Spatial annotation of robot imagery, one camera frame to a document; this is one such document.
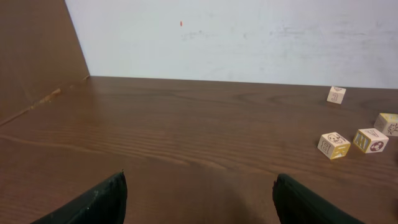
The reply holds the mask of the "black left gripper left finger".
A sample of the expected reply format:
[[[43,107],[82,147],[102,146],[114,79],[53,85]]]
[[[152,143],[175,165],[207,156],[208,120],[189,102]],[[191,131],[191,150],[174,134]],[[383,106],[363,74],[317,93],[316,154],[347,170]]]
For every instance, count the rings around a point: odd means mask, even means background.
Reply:
[[[32,224],[123,224],[126,205],[126,178],[117,172]]]

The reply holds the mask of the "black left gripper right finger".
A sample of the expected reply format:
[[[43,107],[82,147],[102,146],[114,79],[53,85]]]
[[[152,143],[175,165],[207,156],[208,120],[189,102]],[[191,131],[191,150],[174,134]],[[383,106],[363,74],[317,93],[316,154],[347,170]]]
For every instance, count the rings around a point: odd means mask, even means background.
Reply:
[[[279,174],[272,199],[283,224],[362,224],[287,174]]]

